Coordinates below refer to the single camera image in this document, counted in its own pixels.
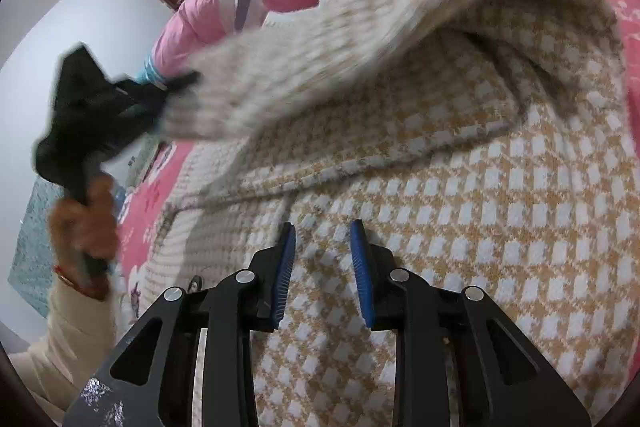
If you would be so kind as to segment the cream sleeved left forearm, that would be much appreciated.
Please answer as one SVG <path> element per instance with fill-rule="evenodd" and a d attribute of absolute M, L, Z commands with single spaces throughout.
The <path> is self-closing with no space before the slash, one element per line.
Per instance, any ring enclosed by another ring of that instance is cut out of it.
<path fill-rule="evenodd" d="M 110 279 L 81 288 L 58 271 L 49 291 L 47 332 L 9 360 L 32 398 L 60 425 L 115 343 Z"/>

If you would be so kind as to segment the person's left hand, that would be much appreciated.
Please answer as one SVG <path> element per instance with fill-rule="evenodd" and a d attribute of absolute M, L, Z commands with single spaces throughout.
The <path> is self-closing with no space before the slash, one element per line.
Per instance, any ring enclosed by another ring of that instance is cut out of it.
<path fill-rule="evenodd" d="M 50 212 L 49 235 L 56 264 L 77 285 L 90 281 L 84 254 L 107 262 L 116 257 L 119 240 L 112 187 L 110 176 L 96 176 L 88 188 L 87 206 L 63 197 Z"/>

